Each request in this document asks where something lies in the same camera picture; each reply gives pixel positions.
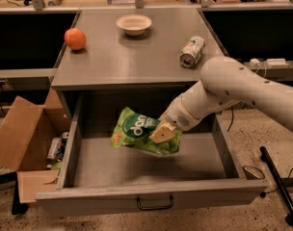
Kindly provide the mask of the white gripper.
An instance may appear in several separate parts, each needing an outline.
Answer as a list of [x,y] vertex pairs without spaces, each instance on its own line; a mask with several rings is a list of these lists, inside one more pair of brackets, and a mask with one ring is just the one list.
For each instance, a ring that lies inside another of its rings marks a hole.
[[201,122],[200,118],[193,117],[185,109],[182,94],[175,98],[167,110],[161,114],[160,120],[165,122],[161,122],[149,136],[154,143],[172,139],[175,136],[175,128],[189,131]]

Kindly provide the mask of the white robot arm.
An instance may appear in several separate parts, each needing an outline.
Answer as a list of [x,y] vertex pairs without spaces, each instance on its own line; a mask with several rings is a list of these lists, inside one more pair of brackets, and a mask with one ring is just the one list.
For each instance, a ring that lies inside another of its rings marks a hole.
[[173,100],[149,138],[155,143],[168,141],[178,130],[189,131],[206,116],[238,102],[258,109],[293,133],[293,88],[220,56],[205,62],[200,80]]

